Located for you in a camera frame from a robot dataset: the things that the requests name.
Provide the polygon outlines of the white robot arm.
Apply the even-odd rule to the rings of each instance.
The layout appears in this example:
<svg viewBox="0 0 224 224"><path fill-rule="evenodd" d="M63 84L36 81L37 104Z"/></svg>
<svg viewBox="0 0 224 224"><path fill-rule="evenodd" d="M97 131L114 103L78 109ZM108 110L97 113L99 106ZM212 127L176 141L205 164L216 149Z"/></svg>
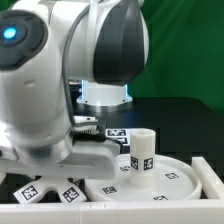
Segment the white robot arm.
<svg viewBox="0 0 224 224"><path fill-rule="evenodd" d="M82 133L69 82L122 88L149 50L144 0L17 0L0 12L0 172L110 179L118 143Z"/></svg>

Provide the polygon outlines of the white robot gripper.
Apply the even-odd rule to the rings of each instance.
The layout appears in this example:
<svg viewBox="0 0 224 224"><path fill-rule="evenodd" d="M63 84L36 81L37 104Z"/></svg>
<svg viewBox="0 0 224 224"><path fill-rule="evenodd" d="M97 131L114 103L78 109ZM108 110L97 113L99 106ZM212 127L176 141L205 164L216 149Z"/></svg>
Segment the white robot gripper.
<svg viewBox="0 0 224 224"><path fill-rule="evenodd" d="M30 176L68 178L113 178L121 146L111 140L103 143L78 141L62 161L50 165L27 165L19 160L0 159L0 172Z"/></svg>

